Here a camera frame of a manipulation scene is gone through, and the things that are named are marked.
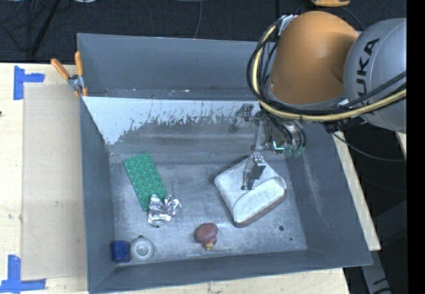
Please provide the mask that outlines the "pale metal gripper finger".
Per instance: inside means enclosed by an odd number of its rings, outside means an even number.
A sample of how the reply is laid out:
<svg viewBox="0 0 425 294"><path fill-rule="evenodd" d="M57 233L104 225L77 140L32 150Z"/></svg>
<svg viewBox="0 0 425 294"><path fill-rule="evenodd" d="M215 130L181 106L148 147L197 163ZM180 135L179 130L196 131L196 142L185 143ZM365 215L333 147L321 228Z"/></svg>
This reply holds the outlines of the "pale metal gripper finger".
<svg viewBox="0 0 425 294"><path fill-rule="evenodd" d="M251 155L247 158L242 173L242 190L253 190L254 184L260 179L267 163L261 155Z"/></svg>
<svg viewBox="0 0 425 294"><path fill-rule="evenodd" d="M243 104L229 122L229 132L236 133L239 129L248 127L252 119L253 104Z"/></svg>

